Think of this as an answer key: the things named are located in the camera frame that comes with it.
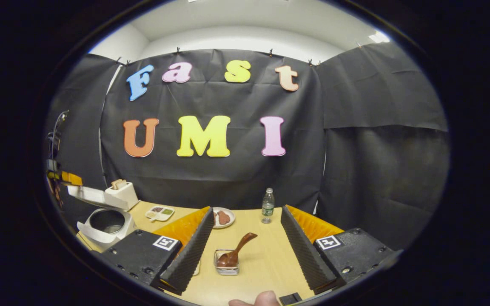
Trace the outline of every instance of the brown spoon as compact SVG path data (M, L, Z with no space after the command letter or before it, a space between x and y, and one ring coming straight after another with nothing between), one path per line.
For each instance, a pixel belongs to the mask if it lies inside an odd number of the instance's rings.
M241 241L239 242L235 250L233 250L232 252L222 254L222 256L220 256L220 258L217 260L217 267L237 266L237 253L247 242L253 240L257 236L258 236L257 234L253 234L252 232L245 234L245 236L241 238Z

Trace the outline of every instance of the black curtain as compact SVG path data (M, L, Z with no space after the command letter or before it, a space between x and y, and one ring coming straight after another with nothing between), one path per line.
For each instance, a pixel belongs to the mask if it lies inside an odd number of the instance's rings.
M231 60L247 60L251 79L230 83L224 78ZM175 62L193 65L185 83L165 83L162 75ZM152 64L146 93L130 101L126 79ZM275 68L289 65L298 91L286 91ZM228 157L177 156L181 116L196 116L202 128L213 116L228 116ZM286 154L266 157L263 116L284 118L282 146ZM136 145L145 142L143 120L158 118L154 150L144 158L124 150L126 120L140 120ZM321 85L314 67L305 62L252 51L197 50L146 58L123 68L107 95L101 121L103 164L108 181L134 183L140 199L178 207L259 209L267 187L276 206L289 204L312 212L317 200L325 155Z
M407 247L436 209L449 170L433 87L392 42L344 52L317 72L327 147L319 216Z
M84 186L105 190L99 150L101 110L109 83L119 64L112 59L87 54L77 63L52 100L45 135L53 131L61 112L69 110L60 127L60 150L56 161L61 169L82 178ZM45 139L43 150L48 153ZM84 203L62 186L63 215L76 229L77 221L84 222L97 207Z
M224 78L231 60L247 60L251 79ZM185 83L162 81L175 62L193 65ZM130 101L128 77L152 64L147 91ZM297 71L298 91L286 91L274 69ZM437 207L449 169L449 137L438 97L409 56L393 43L362 46L310 66L305 62L240 50L165 54L123 66L107 97L117 64L88 55L55 97L47 130L62 124L58 161L86 186L105 189L124 178L145 201L178 207L257 209L267 187L276 205L313 211L343 229L361 227L391 248L405 248ZM206 128L228 116L228 157L177 156L181 116ZM280 116L286 154L266 157L263 116ZM126 120L157 118L154 149L144 158L124 149ZM99 155L98 129L101 132ZM74 226L95 209L64 193Z

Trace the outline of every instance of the letter f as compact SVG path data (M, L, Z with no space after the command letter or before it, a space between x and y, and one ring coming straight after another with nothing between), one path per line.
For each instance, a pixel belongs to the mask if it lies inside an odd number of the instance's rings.
M146 93L146 88L144 88L142 84L148 84L150 78L148 77L147 72L151 72L152 70L154 70L154 66L148 65L147 67L144 67L133 75L130 75L130 77L126 80L130 83L130 89L132 91L130 101L134 101L135 99Z

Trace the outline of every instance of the human hand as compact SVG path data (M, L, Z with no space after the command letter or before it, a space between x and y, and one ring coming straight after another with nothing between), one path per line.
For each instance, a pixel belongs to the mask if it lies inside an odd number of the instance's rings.
M254 301L254 304L245 303L242 300L231 300L228 302L229 306L280 306L277 302L276 294L270 291L261 292Z

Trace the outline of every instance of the bottle label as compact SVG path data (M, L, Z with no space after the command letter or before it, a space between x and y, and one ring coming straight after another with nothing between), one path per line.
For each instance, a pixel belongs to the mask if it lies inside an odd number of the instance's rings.
M273 215L273 208L266 209L266 208L262 207L262 214L263 215Z

